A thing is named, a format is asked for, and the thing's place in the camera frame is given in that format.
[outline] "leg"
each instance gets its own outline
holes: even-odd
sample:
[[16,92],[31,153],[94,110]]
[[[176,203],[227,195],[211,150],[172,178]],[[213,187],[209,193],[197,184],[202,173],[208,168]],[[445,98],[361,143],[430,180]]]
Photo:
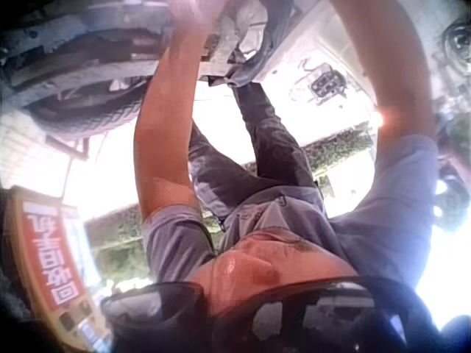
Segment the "leg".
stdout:
[[275,115],[258,83],[234,88],[257,159],[258,176],[283,184],[316,187],[304,151]]
[[224,156],[195,124],[191,130],[188,159],[196,194],[221,222],[254,193],[280,184],[251,175]]

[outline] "man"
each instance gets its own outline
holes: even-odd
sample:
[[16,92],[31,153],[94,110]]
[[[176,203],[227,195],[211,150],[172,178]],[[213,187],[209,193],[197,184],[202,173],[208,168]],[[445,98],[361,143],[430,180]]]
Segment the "man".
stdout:
[[[212,316],[314,280],[374,276],[414,287],[428,257],[437,150],[427,63],[403,8],[395,0],[331,0],[384,125],[371,191],[351,213],[328,219],[306,157],[261,85],[234,89],[257,176],[192,128],[202,49],[226,2],[171,3],[176,30],[135,129],[144,242],[157,281],[199,284]],[[224,225],[218,257],[198,199]]]

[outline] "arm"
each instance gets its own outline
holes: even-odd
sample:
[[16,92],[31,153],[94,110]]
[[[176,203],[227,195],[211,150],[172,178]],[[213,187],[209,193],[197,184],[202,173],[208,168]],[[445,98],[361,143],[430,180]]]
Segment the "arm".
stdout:
[[383,115],[381,152],[406,135],[436,138],[430,74],[417,32],[396,0],[330,0],[368,75]]
[[135,179],[144,218],[172,204],[198,205],[188,176],[194,93],[206,37],[224,3],[171,3],[176,29],[135,128]]

